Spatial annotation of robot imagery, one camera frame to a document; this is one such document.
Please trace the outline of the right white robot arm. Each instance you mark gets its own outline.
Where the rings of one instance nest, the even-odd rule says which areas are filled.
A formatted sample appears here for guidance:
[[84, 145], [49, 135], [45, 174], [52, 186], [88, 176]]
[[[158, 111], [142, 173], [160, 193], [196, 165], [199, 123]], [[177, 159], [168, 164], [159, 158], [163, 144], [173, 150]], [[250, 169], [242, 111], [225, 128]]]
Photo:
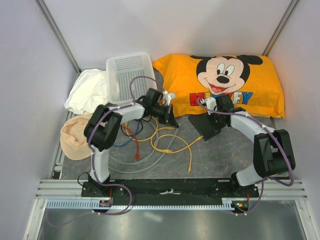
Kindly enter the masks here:
[[268, 127], [252, 117], [244, 108], [235, 107], [229, 95], [198, 99], [207, 110], [210, 125], [216, 133], [225, 126], [240, 131], [253, 143], [253, 160], [247, 168], [233, 174], [229, 191], [242, 196], [247, 186], [270, 179], [286, 187], [294, 184], [296, 167], [291, 138], [285, 129]]

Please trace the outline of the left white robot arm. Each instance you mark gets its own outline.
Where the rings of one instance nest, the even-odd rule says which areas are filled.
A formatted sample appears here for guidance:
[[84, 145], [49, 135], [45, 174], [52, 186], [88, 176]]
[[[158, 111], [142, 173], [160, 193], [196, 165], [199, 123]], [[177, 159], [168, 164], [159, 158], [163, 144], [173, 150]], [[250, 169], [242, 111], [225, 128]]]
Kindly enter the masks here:
[[164, 98], [164, 93], [149, 88], [146, 95], [127, 105], [107, 107], [101, 104], [92, 114], [84, 129], [84, 136], [87, 138], [91, 158], [88, 183], [99, 197], [106, 196], [110, 191], [109, 152], [123, 123], [151, 116], [163, 125], [179, 127], [169, 101], [165, 100], [164, 105], [160, 104]]

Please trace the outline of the black network switch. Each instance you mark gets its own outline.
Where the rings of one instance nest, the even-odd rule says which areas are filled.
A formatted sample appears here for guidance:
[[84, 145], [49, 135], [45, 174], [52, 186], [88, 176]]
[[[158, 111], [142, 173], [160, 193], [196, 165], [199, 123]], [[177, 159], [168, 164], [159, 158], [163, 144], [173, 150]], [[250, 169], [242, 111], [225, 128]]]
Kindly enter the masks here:
[[199, 115], [190, 115], [188, 117], [188, 120], [203, 137], [205, 142], [221, 133], [221, 129], [214, 126], [208, 116], [209, 115], [207, 113], [203, 113]]

